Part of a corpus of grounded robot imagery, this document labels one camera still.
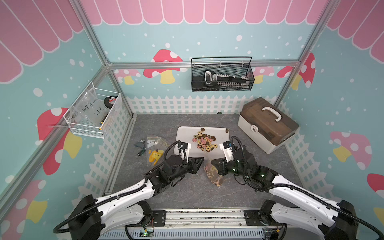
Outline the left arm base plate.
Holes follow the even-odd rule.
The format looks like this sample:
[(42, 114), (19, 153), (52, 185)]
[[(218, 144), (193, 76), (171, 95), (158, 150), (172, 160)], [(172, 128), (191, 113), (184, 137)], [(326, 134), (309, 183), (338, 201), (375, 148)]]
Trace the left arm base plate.
[(133, 227), (164, 227), (166, 215), (166, 211), (152, 211), (150, 214), (146, 214), (138, 224), (134, 224)]

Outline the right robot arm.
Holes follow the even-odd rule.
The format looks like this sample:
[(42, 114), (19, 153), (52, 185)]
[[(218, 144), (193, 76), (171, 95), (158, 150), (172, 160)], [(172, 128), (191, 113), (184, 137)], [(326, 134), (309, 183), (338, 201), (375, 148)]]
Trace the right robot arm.
[(276, 171), (258, 165), (240, 139), (232, 136), (229, 141), (214, 145), (224, 157), (212, 161), (219, 175), (233, 174), (242, 177), (242, 185), (255, 192), (266, 192), (295, 205), (289, 208), (275, 201), (266, 200), (259, 215), (265, 225), (272, 221), (296, 226), (317, 234), (325, 240), (355, 240), (360, 225), (367, 227), (382, 240), (383, 233), (356, 215), (354, 206), (347, 201), (335, 202), (309, 192), (286, 179)]

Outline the clear ziploc bag of cookies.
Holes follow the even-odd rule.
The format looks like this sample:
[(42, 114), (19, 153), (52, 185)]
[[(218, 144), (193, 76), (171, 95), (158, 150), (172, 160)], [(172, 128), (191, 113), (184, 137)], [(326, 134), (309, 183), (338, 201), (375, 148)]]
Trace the clear ziploc bag of cookies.
[(221, 176), (215, 166), (211, 163), (210, 160), (205, 160), (204, 162), (204, 171), (210, 180), (210, 182), (217, 187), (220, 187), (224, 183), (223, 176)]

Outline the ziploc bag with yellow chick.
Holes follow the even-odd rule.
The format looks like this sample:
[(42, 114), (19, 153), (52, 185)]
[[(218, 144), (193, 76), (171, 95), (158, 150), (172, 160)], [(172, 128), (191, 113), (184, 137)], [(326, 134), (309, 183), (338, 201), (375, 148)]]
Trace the ziploc bag with yellow chick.
[(162, 159), (170, 144), (158, 136), (148, 136), (146, 140), (146, 155), (149, 163), (155, 166)]

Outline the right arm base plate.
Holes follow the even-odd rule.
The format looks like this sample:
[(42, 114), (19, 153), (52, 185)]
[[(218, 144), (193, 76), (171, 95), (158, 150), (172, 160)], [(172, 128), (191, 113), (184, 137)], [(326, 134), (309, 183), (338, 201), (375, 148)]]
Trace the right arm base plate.
[(244, 210), (247, 226), (279, 226), (270, 214), (260, 210)]

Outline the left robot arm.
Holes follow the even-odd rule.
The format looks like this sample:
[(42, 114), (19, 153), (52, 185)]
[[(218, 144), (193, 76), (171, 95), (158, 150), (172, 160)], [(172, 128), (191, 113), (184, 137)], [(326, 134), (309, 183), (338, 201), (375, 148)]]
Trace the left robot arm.
[(188, 174), (197, 174), (205, 159), (191, 157), (192, 145), (176, 141), (163, 154), (163, 161), (138, 183), (113, 194), (85, 196), (53, 233), (70, 233), (73, 240), (97, 240), (102, 234), (128, 225), (145, 227), (153, 218), (147, 200), (174, 187)]

